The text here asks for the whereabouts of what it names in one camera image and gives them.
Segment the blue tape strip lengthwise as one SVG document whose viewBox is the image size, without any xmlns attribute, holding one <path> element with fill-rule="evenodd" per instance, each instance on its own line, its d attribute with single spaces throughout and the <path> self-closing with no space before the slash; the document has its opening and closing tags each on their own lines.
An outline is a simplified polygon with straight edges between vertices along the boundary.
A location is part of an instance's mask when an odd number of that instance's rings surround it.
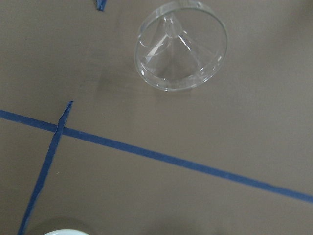
<svg viewBox="0 0 313 235">
<path fill-rule="evenodd" d="M 67 104 L 63 114 L 59 118 L 58 124 L 56 126 L 56 130 L 55 130 L 53 137 L 51 139 L 51 142 L 50 142 L 47 154 L 45 156 L 43 165 L 41 167 L 39 176 L 37 178 L 36 184 L 34 186 L 32 194 L 30 196 L 29 202 L 27 204 L 22 222 L 21 222 L 19 230 L 17 232 L 18 235 L 23 235 L 26 231 L 26 228 L 27 228 L 29 219 L 31 217 L 32 211 L 35 207 L 36 201 L 37 201 L 37 199 L 38 199 L 38 197 L 39 197 L 39 195 L 40 195 L 40 193 L 44 187 L 46 178 L 48 176 L 48 173 L 49 173 L 54 155 L 56 153 L 58 144 L 59 144 L 60 139 L 62 137 L 63 130 L 64 130 L 65 124 L 67 122 L 67 118 L 69 116 L 69 113 L 71 111 L 72 105 L 73 105 L 73 101 L 70 101 Z"/>
</svg>

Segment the white enamel mug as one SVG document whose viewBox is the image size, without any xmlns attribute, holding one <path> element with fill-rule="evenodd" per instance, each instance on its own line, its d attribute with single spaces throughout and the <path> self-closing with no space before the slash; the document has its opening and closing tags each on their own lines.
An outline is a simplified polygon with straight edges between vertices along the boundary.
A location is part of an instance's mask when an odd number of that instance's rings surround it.
<svg viewBox="0 0 313 235">
<path fill-rule="evenodd" d="M 84 235 L 84 234 L 85 234 L 84 232 L 75 229 L 59 229 L 45 233 L 44 235 Z"/>
</svg>

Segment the blue tape strip near mug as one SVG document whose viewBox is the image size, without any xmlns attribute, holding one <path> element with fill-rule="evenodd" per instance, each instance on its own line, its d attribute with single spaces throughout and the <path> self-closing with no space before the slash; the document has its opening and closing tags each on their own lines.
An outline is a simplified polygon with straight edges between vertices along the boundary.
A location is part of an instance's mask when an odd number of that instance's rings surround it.
<svg viewBox="0 0 313 235">
<path fill-rule="evenodd" d="M 144 149 L 138 146 L 107 139 L 104 137 L 92 135 L 86 132 L 82 132 L 82 131 L 78 131 L 78 130 L 66 128 L 66 127 L 63 130 L 63 134 L 68 137 L 76 138 L 79 140 L 91 142 L 91 143 L 98 144 L 98 145 L 103 145 L 105 147 L 110 147 L 110 148 L 121 150 L 127 153 L 137 154 L 142 157 L 146 157 L 146 158 L 158 160 L 161 162 L 165 162 L 168 164 L 184 167 L 193 171 L 201 172 L 201 173 L 212 175 L 215 177 L 220 177 L 220 178 L 233 181 L 239 184 L 247 185 L 250 187 L 258 188 L 258 189 L 269 191 L 272 193 L 277 193 L 283 196 L 298 199 L 298 200 L 305 201 L 308 203 L 313 202 L 313 196 L 309 194 L 305 194 L 305 193 L 291 190 L 288 188 L 274 186 L 266 182 L 258 181 L 258 180 L 251 179 L 242 175 L 227 172 L 221 169 L 213 168 L 210 166 L 206 166 L 206 165 L 199 164 L 196 162 L 162 154 L 159 152 L 151 151 L 151 150 Z"/>
</svg>

